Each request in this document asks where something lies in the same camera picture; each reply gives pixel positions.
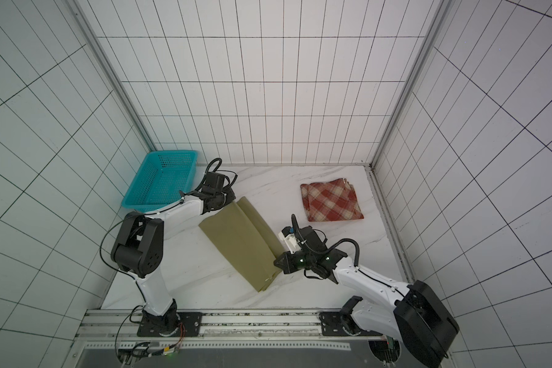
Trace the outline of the olive green skirt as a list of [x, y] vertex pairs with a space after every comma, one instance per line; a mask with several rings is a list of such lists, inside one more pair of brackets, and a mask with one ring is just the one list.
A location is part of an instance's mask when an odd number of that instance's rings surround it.
[[282, 272], [274, 261], [285, 248], [247, 198], [202, 220], [199, 228], [257, 292], [266, 290]]

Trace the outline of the red plaid skirt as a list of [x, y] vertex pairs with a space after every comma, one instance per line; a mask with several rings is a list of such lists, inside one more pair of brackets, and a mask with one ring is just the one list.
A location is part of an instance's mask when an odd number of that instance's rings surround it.
[[347, 179], [301, 184], [301, 198], [309, 222], [364, 219], [357, 193]]

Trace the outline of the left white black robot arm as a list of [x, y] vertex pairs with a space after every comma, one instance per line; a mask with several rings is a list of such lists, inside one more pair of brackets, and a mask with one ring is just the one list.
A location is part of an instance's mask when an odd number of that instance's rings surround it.
[[160, 265], [164, 254], [166, 225], [176, 226], [190, 219], [219, 211], [236, 199], [233, 185], [238, 175], [230, 170], [209, 171], [188, 193], [179, 192], [176, 202], [149, 213], [133, 211], [121, 222], [111, 251], [118, 270], [128, 274], [144, 299], [143, 319], [153, 333], [171, 337], [179, 331], [176, 301], [170, 296]]

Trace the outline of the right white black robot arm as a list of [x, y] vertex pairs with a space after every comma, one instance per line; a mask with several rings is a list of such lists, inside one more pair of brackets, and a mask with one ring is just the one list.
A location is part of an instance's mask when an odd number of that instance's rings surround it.
[[331, 246], [319, 231], [297, 224], [279, 233], [287, 251], [274, 260], [285, 274], [303, 271], [354, 291], [339, 311], [319, 314], [324, 336], [385, 339], [389, 355], [406, 348], [423, 366], [439, 367], [459, 333], [458, 323], [429, 285], [382, 276], [360, 264], [360, 246], [341, 239]]

